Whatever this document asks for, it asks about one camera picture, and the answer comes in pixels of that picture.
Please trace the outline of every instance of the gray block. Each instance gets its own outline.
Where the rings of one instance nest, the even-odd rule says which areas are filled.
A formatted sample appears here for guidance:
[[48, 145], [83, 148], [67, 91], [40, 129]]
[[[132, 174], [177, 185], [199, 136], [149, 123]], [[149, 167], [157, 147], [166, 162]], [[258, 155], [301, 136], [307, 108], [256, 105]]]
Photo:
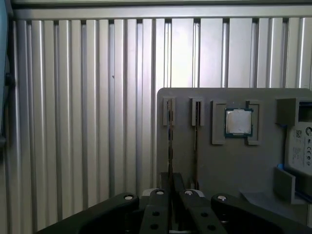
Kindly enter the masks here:
[[[194, 127], [190, 98], [204, 100], [205, 124], [198, 130], [199, 189], [204, 194], [228, 193], [239, 197], [240, 191], [262, 192], [275, 198], [274, 169], [283, 163], [284, 129], [276, 124], [277, 99], [312, 98], [307, 89], [243, 88], [171, 88], [158, 92], [157, 170], [167, 171], [168, 131], [163, 126], [164, 97], [175, 97], [176, 118], [173, 140], [173, 170], [180, 172], [188, 186], [194, 158]], [[253, 108], [255, 132], [250, 138], [224, 137], [224, 108]], [[307, 211], [307, 205], [290, 205]]]

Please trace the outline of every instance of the corrugated metal wall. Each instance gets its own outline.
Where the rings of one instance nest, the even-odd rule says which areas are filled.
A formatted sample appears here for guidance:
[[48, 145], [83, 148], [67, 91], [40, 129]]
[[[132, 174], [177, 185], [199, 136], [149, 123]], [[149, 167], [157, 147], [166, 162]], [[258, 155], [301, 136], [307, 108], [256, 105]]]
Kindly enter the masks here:
[[1, 233], [155, 187], [162, 87], [311, 88], [311, 6], [15, 14]]

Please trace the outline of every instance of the gray fixture plate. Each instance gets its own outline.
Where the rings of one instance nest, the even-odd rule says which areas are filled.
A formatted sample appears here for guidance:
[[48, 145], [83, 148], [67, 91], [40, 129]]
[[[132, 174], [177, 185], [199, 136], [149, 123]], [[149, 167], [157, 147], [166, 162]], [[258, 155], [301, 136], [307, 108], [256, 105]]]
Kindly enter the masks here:
[[[312, 98], [308, 89], [249, 88], [163, 88], [157, 96], [157, 172], [168, 168], [168, 129], [164, 126], [164, 98], [175, 98], [173, 133], [173, 170], [189, 184], [194, 148], [192, 98], [204, 100], [204, 126], [198, 132], [198, 182], [209, 197], [216, 193], [241, 196], [241, 193], [265, 194], [274, 198], [274, 168], [282, 163], [285, 129], [275, 124], [277, 98]], [[246, 138], [226, 138], [224, 144], [212, 145], [212, 101], [227, 102], [227, 108], [246, 108], [248, 100], [262, 103], [262, 140], [248, 145]], [[307, 206], [297, 206], [305, 223]]]

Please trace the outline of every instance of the metal frame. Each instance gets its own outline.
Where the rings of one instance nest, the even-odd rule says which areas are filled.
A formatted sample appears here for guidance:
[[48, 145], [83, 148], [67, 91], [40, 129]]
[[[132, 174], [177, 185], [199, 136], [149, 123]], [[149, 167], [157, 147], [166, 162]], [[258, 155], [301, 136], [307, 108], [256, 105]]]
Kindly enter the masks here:
[[312, 5], [296, 6], [155, 6], [75, 9], [19, 9], [19, 20], [99, 20], [142, 18], [282, 18], [311, 16]]

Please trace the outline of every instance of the white label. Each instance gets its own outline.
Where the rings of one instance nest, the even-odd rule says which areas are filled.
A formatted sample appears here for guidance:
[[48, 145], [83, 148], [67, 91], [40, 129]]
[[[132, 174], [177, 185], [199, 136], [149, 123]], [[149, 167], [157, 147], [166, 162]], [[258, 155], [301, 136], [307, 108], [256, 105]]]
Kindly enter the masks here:
[[294, 169], [305, 174], [312, 174], [312, 127], [311, 123], [301, 122], [290, 131], [288, 163]]

